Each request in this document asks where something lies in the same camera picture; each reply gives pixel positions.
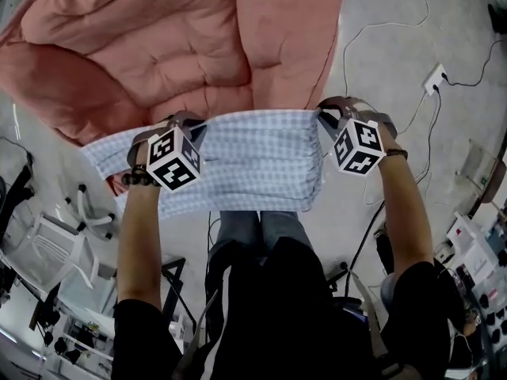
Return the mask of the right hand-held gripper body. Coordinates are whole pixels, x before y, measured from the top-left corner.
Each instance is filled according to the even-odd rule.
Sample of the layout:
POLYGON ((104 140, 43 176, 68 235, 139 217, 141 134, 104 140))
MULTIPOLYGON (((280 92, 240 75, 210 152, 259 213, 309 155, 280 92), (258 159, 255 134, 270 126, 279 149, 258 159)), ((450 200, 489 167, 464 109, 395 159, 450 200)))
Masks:
POLYGON ((378 126, 374 120, 348 119, 333 146, 339 172, 366 177, 386 156, 378 126))

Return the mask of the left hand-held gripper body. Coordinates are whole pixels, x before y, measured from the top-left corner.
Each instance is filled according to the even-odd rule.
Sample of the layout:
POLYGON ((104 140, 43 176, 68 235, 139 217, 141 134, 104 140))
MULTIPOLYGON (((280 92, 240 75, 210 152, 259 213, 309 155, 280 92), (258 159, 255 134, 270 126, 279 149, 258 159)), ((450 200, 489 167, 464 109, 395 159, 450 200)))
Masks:
POLYGON ((147 172, 168 192, 201 180, 198 149, 179 127, 148 139, 147 172))

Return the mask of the blue checkered shorts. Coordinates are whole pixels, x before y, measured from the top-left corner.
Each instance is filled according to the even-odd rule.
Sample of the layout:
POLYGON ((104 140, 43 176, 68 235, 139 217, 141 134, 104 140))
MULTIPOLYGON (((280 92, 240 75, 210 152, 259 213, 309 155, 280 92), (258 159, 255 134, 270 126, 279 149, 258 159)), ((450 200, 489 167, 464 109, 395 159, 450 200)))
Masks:
POLYGON ((163 190, 160 219, 194 211, 308 211, 322 187, 318 113, 255 110, 207 122, 201 180, 163 190))

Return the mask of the person's right forearm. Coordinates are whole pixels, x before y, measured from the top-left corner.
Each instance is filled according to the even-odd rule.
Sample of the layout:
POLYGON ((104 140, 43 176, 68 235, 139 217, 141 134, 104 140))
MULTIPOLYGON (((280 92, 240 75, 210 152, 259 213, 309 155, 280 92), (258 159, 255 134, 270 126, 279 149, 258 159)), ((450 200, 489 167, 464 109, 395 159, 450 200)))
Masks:
POLYGON ((400 277, 415 264, 433 262, 433 238, 421 193, 405 157, 386 156, 379 171, 394 273, 400 277))

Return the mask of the person's left forearm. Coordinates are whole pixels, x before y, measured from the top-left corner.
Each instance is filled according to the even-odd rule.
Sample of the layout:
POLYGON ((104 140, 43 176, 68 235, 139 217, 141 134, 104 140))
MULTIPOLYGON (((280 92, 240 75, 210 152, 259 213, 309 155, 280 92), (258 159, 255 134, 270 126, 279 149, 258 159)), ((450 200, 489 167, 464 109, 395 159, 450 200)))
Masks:
POLYGON ((161 309, 159 193, 153 185, 129 188, 120 224, 116 284, 120 302, 135 299, 161 309))

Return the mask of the person's right hand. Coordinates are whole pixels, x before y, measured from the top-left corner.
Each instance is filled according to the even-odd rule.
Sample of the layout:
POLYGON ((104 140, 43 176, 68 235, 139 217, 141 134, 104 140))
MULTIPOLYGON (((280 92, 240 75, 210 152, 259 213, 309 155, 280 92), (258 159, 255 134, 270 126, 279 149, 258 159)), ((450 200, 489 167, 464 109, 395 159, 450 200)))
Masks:
POLYGON ((350 103, 355 109, 359 120, 364 122, 375 121, 378 124, 380 138, 385 150, 400 149, 400 146, 396 143, 398 132, 388 114, 376 111, 362 99, 351 97, 350 103))

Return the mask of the person's left hand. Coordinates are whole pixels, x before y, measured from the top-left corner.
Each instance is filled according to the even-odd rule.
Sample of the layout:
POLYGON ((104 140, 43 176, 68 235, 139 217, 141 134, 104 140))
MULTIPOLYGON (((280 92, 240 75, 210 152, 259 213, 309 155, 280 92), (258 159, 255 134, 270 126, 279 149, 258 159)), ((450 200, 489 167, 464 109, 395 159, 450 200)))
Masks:
POLYGON ((162 135, 170 128, 170 119, 165 119, 153 125, 149 130, 139 133, 132 140, 131 148, 128 151, 127 161, 131 168, 136 165, 147 164, 148 139, 154 135, 162 135))

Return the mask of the person's left leg in jeans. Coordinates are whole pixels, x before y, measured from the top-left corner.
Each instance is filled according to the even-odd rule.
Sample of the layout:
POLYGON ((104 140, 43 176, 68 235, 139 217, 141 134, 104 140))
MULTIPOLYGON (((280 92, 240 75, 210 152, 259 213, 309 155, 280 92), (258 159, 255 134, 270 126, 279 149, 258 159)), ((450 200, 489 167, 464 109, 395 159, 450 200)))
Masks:
POLYGON ((216 243, 209 254, 209 268, 234 264, 262 266, 265 242, 256 211, 221 211, 216 243))

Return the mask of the person's leg in jeans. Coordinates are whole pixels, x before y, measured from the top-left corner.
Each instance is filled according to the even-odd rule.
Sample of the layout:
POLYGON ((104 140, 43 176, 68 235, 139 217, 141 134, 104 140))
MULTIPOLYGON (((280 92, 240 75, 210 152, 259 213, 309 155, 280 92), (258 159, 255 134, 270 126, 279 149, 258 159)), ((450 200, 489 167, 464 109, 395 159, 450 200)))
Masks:
POLYGON ((262 266, 265 242, 256 211, 221 211, 216 243, 209 254, 209 268, 234 264, 262 266))
POLYGON ((277 257, 314 254, 309 237, 293 211, 262 211, 261 231, 265 244, 265 262, 277 257))

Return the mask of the white power strip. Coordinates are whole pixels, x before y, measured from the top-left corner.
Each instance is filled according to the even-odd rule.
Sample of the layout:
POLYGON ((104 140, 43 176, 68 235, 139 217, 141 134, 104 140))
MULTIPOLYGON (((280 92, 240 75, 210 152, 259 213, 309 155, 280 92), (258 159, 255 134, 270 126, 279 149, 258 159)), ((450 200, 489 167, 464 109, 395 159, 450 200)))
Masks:
POLYGON ((445 69, 441 63, 435 65, 429 76, 423 82, 423 88, 428 96, 432 96, 436 90, 434 87, 439 88, 440 84, 444 80, 445 69))

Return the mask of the person's right leg in jeans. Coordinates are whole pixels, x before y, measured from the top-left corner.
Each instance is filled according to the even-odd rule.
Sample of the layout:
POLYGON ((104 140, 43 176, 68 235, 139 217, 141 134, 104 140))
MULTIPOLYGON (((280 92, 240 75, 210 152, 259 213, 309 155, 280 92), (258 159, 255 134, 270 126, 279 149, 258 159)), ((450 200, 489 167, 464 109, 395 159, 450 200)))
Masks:
POLYGON ((293 211, 262 211, 261 231, 265 244, 265 262, 277 257, 314 254, 309 237, 293 211))

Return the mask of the wooden chair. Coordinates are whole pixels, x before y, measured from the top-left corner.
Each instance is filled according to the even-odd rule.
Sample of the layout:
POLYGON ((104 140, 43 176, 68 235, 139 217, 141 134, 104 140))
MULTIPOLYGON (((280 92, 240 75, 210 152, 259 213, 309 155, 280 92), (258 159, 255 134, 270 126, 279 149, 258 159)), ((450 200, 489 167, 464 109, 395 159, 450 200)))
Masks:
POLYGON ((507 222, 504 208, 494 202, 494 197, 507 175, 507 165, 473 139, 468 139, 468 144, 467 156, 462 166, 455 172, 457 181, 472 187, 475 202, 478 205, 491 205, 507 222))

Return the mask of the black waist device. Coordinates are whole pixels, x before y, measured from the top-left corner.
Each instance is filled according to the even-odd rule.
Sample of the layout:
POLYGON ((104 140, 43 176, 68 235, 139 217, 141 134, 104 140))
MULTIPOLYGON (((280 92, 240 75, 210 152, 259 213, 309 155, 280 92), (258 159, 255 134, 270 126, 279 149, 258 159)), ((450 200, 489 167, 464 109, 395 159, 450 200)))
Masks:
POLYGON ((354 305, 343 305, 342 309, 348 314, 352 314, 355 318, 361 322, 368 323, 368 315, 359 307, 354 305))

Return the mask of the person's torso in black shirt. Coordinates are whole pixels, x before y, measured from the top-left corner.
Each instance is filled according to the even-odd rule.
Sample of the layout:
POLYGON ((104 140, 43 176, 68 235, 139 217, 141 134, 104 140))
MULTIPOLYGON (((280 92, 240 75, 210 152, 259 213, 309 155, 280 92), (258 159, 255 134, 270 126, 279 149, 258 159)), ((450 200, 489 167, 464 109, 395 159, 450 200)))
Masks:
MULTIPOLYGON (((381 380, 367 324, 333 304, 322 265, 306 245, 278 241, 266 262, 242 257, 231 268, 218 342, 199 349, 185 377, 200 380, 381 380)), ((115 311, 112 380, 170 380, 181 353, 162 313, 138 300, 115 311)), ((423 380, 443 380, 450 355, 448 320, 436 269, 420 262, 395 284, 382 331, 390 359, 423 380)))

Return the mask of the group of black caps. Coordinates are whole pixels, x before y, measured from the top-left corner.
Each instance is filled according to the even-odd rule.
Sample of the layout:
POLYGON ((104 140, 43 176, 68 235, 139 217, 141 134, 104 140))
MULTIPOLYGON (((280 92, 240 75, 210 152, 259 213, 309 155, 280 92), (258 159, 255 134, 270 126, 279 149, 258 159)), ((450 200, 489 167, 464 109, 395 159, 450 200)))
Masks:
POLYGON ((476 286, 472 290, 495 351, 507 346, 507 291, 476 286))

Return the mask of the black metal table frame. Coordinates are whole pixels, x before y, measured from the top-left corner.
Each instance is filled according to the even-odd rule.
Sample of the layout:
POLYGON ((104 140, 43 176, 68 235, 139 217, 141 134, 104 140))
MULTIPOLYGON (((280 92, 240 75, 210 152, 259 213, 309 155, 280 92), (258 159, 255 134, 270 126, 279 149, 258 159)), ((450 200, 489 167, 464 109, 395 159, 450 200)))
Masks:
POLYGON ((181 274, 185 267, 186 259, 179 257, 177 259, 162 264, 162 277, 170 285, 168 295, 162 306, 162 314, 168 321, 172 321, 177 304, 181 301, 181 290, 183 281, 181 274))

